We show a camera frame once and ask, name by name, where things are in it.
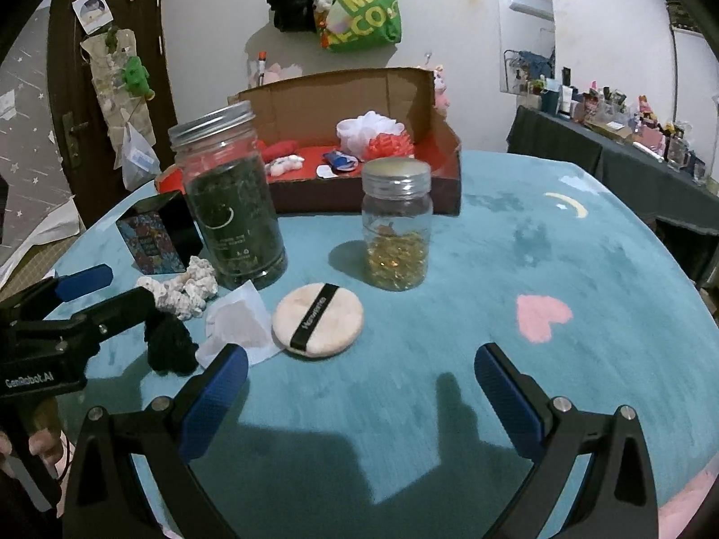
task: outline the door handle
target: door handle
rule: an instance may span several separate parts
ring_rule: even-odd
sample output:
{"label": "door handle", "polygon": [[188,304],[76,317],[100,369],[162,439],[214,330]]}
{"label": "door handle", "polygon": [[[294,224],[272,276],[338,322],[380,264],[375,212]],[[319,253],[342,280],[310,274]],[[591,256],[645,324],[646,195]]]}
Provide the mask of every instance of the door handle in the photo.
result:
{"label": "door handle", "polygon": [[70,157],[70,165],[77,168],[82,163],[80,159],[80,145],[78,144],[77,134],[90,126],[89,121],[75,125],[73,112],[69,111],[62,116],[62,129],[65,134],[65,143],[67,146],[67,155]]}
{"label": "door handle", "polygon": [[73,127],[70,128],[70,133],[72,135],[75,135],[75,134],[81,132],[82,130],[87,129],[89,126],[90,126],[89,121],[84,121],[81,124],[73,125]]}

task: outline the blue packet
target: blue packet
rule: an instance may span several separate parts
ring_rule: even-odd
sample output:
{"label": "blue packet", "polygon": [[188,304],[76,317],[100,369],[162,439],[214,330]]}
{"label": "blue packet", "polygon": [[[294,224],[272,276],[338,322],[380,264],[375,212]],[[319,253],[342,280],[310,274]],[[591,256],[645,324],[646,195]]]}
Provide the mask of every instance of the blue packet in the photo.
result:
{"label": "blue packet", "polygon": [[354,156],[343,154],[338,150],[332,150],[328,154],[323,154],[322,157],[337,172],[352,172],[360,164],[360,161]]}

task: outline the yellow crescent moon pattern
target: yellow crescent moon pattern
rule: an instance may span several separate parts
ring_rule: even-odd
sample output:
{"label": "yellow crescent moon pattern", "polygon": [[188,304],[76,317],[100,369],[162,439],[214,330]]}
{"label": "yellow crescent moon pattern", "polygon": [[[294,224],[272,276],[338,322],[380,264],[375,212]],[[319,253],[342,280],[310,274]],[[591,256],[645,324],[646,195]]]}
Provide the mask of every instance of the yellow crescent moon pattern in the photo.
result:
{"label": "yellow crescent moon pattern", "polygon": [[582,203],[580,203],[578,200],[574,200],[573,198],[565,196],[564,194],[556,194],[556,192],[546,192],[544,196],[562,200],[567,203],[567,205],[573,206],[577,211],[577,218],[579,219],[586,218],[589,214],[589,211],[584,208],[584,205],[582,205]]}

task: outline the dark table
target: dark table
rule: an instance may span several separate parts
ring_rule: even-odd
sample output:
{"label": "dark table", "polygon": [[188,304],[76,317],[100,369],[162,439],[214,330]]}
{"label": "dark table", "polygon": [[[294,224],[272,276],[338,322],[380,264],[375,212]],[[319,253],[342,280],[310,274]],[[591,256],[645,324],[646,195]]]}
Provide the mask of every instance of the dark table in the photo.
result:
{"label": "dark table", "polygon": [[510,154],[572,162],[589,172],[649,224],[684,272],[703,285],[719,246],[719,197],[684,172],[579,124],[519,107],[507,138]]}

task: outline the blue gripper pad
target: blue gripper pad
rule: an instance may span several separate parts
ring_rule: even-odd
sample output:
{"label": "blue gripper pad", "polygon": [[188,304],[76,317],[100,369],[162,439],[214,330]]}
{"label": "blue gripper pad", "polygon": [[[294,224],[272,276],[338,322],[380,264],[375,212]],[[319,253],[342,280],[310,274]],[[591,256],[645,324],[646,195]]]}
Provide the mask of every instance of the blue gripper pad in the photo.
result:
{"label": "blue gripper pad", "polygon": [[537,462],[544,455],[544,428],[532,406],[487,345],[475,356],[475,376],[522,458]]}
{"label": "blue gripper pad", "polygon": [[112,283],[112,268],[98,265],[78,271],[73,275],[58,278],[55,295],[63,302],[70,302],[80,296],[90,294]]}
{"label": "blue gripper pad", "polygon": [[178,452],[182,462],[199,458],[207,452],[227,410],[247,381],[249,362],[241,346],[226,345],[207,368],[213,373],[182,420]]}

